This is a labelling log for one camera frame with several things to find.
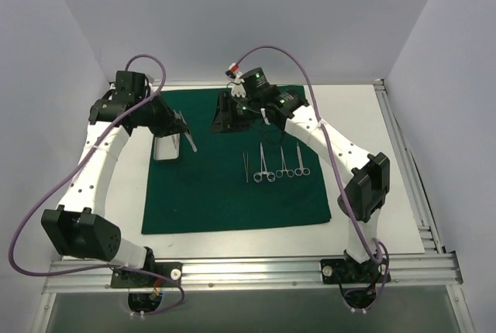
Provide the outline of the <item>silver tweezers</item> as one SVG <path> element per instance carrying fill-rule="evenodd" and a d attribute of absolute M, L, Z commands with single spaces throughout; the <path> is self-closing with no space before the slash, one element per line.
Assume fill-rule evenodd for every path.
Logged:
<path fill-rule="evenodd" d="M 249 165 L 249 153 L 247 151 L 243 151 L 243 166 L 245 170 L 245 180 L 248 184 L 250 182 L 250 165 Z"/>
<path fill-rule="evenodd" d="M 183 134 L 185 136 L 185 138 L 187 139 L 187 141 L 190 143 L 190 146 L 191 146 L 192 151 L 194 153 L 196 153 L 198 151 L 197 146 L 195 144 L 195 141 L 193 140 L 193 136 L 191 134 L 190 127 L 186 123 L 182 112 L 181 111 L 175 112 L 175 117 L 177 118 L 178 123 L 179 123 L 179 126 L 178 126 L 179 133 L 181 133 L 181 134 Z"/>
<path fill-rule="evenodd" d="M 179 134 L 177 134 L 177 135 L 174 135 L 172 139 L 173 139 L 174 149 L 176 151 L 178 151 L 180 148 L 181 137 Z"/>

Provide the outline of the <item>silver metal instrument tray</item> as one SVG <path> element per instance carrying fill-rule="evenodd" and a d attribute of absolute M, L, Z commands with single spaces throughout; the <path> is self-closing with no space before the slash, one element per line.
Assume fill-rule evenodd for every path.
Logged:
<path fill-rule="evenodd" d="M 153 138 L 153 159 L 156 161 L 170 161 L 179 157 L 180 148 L 178 151 L 174 149 L 173 136 L 154 137 Z"/>

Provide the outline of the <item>green surgical cloth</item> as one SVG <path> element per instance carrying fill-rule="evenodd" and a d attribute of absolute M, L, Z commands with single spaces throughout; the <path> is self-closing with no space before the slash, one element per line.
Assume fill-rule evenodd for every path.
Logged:
<path fill-rule="evenodd" d="M 317 225 L 331 210 L 319 157 L 302 142 L 275 127 L 256 124 L 245 132 L 212 134 L 217 89 L 165 91 L 162 96 L 181 111 L 198 148 L 186 138 L 175 160 L 150 160 L 142 233 L 165 235 Z M 267 169 L 281 168 L 283 146 L 288 169 L 298 166 L 300 144 L 307 177 L 256 183 L 263 143 Z M 245 180 L 243 151 L 249 153 L 250 182 Z"/>

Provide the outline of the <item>silver curved hemostat forceps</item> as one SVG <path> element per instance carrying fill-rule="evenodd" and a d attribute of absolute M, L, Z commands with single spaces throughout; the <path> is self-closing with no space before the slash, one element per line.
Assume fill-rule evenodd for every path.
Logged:
<path fill-rule="evenodd" d="M 257 172 L 260 172 L 263 170 L 269 171 L 267 169 L 267 163 L 266 163 L 266 159 L 265 159 L 265 155 L 264 155 L 264 146 L 263 146 L 263 143 L 260 143 L 260 169 Z"/>

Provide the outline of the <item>silver straight hemostat forceps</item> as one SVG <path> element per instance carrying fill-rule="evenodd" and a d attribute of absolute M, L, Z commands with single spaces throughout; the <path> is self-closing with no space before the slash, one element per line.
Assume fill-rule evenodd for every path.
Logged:
<path fill-rule="evenodd" d="M 276 178 L 282 178 L 282 177 L 292 178 L 295 175 L 295 172 L 291 169 L 288 169 L 287 167 L 283 146 L 280 146 L 280 153 L 281 153 L 281 168 L 275 172 Z"/>

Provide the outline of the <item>silver surgical scissors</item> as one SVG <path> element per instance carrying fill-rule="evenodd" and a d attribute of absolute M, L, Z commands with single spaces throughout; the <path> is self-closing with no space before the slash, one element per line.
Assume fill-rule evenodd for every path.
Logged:
<path fill-rule="evenodd" d="M 296 153 L 298 159 L 298 166 L 294 169 L 294 175 L 297 177 L 307 177 L 311 174 L 311 170 L 304 165 L 303 155 L 301 152 L 300 144 L 296 143 Z"/>

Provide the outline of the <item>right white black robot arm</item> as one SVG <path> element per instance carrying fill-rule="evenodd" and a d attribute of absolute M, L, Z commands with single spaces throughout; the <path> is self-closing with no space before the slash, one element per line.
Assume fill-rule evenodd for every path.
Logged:
<path fill-rule="evenodd" d="M 231 84 L 217 98 L 212 133 L 248 130 L 256 121 L 273 125 L 305 144 L 332 168 L 339 189 L 337 203 L 348 217 L 345 274 L 355 281 L 381 263 L 385 247 L 377 236 L 379 211 L 390 190 L 391 162 L 347 139 L 318 113 L 315 100 L 293 89 L 270 84 L 257 67 L 243 73 L 238 64 L 226 71 Z"/>

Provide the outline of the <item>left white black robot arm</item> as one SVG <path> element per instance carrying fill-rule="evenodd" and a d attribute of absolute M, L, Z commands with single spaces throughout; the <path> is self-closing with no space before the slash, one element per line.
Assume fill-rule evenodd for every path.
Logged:
<path fill-rule="evenodd" d="M 129 278 L 147 286 L 157 275 L 150 249 L 124 239 L 120 228 L 105 218 L 115 165 L 138 127 L 149 129 L 158 139 L 191 134 L 180 112 L 161 96 L 152 96 L 145 74 L 120 70 L 115 87 L 90 109 L 81 169 L 57 208 L 43 212 L 41 224 L 62 256 L 129 267 Z"/>

